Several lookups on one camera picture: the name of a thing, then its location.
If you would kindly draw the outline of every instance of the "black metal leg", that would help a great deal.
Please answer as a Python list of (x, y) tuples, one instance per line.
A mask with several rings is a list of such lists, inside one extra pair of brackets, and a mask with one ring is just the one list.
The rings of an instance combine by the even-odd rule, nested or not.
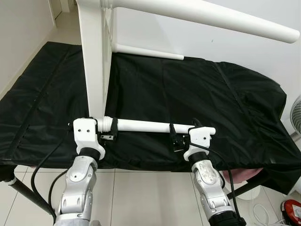
[[(262, 185), (264, 182), (266, 182), (269, 179), (269, 176), (266, 175), (265, 173), (260, 173), (258, 175), (256, 175), (254, 178), (248, 180), (248, 183), (238, 189), (235, 190), (235, 196), (238, 196), (240, 194), (243, 194), (247, 191), (250, 191), (251, 189)], [(229, 199), (233, 198), (233, 194), (232, 192), (230, 192), (229, 194), (227, 194), (227, 197)]]
[(6, 183), (16, 191), (21, 193), (22, 195), (24, 195), (34, 204), (41, 207), (48, 214), (51, 214), (49, 207), (47, 206), (47, 203), (44, 200), (41, 200), (38, 196), (36, 196), (36, 194), (31, 189), (29, 189), (25, 184), (23, 184), (18, 178), (14, 177), (12, 180), (6, 181)]

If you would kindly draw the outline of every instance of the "white floor tile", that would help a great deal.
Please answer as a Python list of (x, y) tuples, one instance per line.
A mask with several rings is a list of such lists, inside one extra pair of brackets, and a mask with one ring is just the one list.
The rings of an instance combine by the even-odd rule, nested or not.
[(63, 12), (55, 19), (55, 23), (58, 28), (79, 30), (79, 15)]
[(267, 187), (263, 187), (263, 189), (264, 189), (266, 195), (268, 196), (269, 201), (271, 202), (272, 207), (279, 220), (281, 220), (281, 215), (282, 215), (281, 210), (280, 210), (280, 205), (283, 201), (289, 200), (289, 199), (294, 199), (298, 202), (301, 202), (301, 195), (297, 192), (293, 192), (292, 194), (286, 196), (280, 192), (277, 192), (277, 191), (272, 190)]
[[(197, 196), (197, 200), (198, 200), (199, 210), (200, 210), (201, 217), (202, 217), (203, 226), (210, 226), (209, 222), (207, 221), (207, 218), (206, 218), (205, 212), (203, 210), (203, 207), (201, 205), (201, 202), (200, 202), (199, 192), (196, 188), (195, 188), (195, 191), (196, 191), (196, 196)], [(272, 207), (271, 203), (269, 202), (269, 199), (263, 190), (263, 187), (261, 187), (261, 191), (260, 191), (258, 197), (254, 200), (245, 201), (245, 200), (241, 200), (239, 198), (236, 198), (236, 200), (237, 200), (237, 205), (238, 205), (238, 211), (239, 211), (241, 217), (243, 217), (245, 219), (246, 225), (254, 225), (254, 222), (257, 223), (255, 218), (253, 217), (253, 206), (256, 204), (261, 204), (265, 207), (265, 209), (268, 212), (270, 223), (274, 223), (274, 222), (278, 221), (277, 216), (273, 210), (273, 207)], [(261, 210), (260, 208), (256, 209), (256, 213), (259, 216), (259, 218), (264, 221), (265, 215), (263, 215), (263, 212), (259, 212), (260, 210)]]
[[(35, 167), (28, 167), (27, 172), (33, 173), (35, 170)], [(62, 173), (66, 169), (53, 169), (53, 168), (40, 168), (39, 173)]]
[(81, 45), (80, 31), (75, 29), (57, 28), (57, 30), (51, 34), (49, 41)]
[(158, 171), (145, 171), (145, 170), (129, 170), (129, 169), (115, 169), (115, 172), (127, 172), (127, 173), (137, 173), (137, 172), (158, 172)]
[[(27, 172), (34, 172), (35, 167), (28, 167)], [(39, 173), (62, 173), (66, 169), (40, 168)], [(96, 172), (115, 172), (115, 169), (98, 169)]]
[(18, 165), (15, 168), (15, 172), (26, 172), (27, 171), (28, 166), (23, 166), (23, 165)]
[[(51, 182), (59, 173), (38, 173), (36, 176), (37, 190), (47, 198)], [(110, 225), (111, 203), (114, 173), (96, 173), (97, 183), (94, 187), (94, 205), (92, 219), (98, 218), (103, 226)], [(26, 173), (24, 183), (30, 186), (32, 173)], [(61, 177), (53, 190), (52, 203), (57, 208), (65, 188), (64, 176)], [(52, 225), (52, 217), (33, 204), (21, 194), (18, 194), (5, 226), (40, 226)]]
[[(24, 175), (25, 173), (15, 173), (15, 176), (21, 181)], [(0, 182), (0, 193), (2, 194), (0, 204), (0, 225), (4, 225), (17, 191), (9, 187), (6, 183)]]
[(197, 226), (189, 173), (116, 172), (112, 226)]

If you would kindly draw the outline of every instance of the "red device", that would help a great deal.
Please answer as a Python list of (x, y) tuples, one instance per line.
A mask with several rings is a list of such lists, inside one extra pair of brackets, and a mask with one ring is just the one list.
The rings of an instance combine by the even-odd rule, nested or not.
[(301, 203), (289, 199), (281, 204), (281, 211), (289, 225), (301, 226)]

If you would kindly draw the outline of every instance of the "white plastic pipe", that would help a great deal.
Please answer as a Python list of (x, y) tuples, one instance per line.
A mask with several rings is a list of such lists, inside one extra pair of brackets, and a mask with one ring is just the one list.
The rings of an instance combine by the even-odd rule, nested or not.
[(120, 44), (114, 44), (113, 46), (114, 53), (129, 53), (135, 55), (142, 55), (142, 56), (149, 56), (149, 57), (160, 57), (160, 58), (167, 58), (167, 59), (174, 59), (174, 60), (183, 60), (184, 56), (174, 53), (165, 53), (145, 48), (137, 48), (132, 46), (125, 46)]
[(124, 7), (200, 24), (293, 43), (297, 30), (203, 0), (101, 0), (108, 8)]
[[(109, 132), (112, 118), (104, 116), (103, 119), (97, 119), (97, 125), (99, 132)], [(192, 127), (194, 126), (174, 124), (176, 133), (187, 134)], [(169, 133), (169, 123), (118, 119), (118, 131)]]

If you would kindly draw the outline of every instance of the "black cloth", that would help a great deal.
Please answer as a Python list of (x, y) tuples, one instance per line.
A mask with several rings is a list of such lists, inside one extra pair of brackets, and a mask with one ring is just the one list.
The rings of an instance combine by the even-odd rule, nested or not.
[[(239, 65), (118, 53), (106, 115), (177, 124), (197, 118), (216, 128), (210, 147), (232, 169), (264, 167), (271, 177), (265, 185), (288, 193), (301, 175), (301, 153), (280, 121), (285, 100), (276, 82)], [(48, 42), (0, 101), (0, 164), (37, 165), (80, 117), (88, 117), (81, 46)], [(118, 132), (104, 147), (99, 168), (190, 171), (169, 134)], [(45, 167), (69, 167), (75, 149), (70, 133)]]

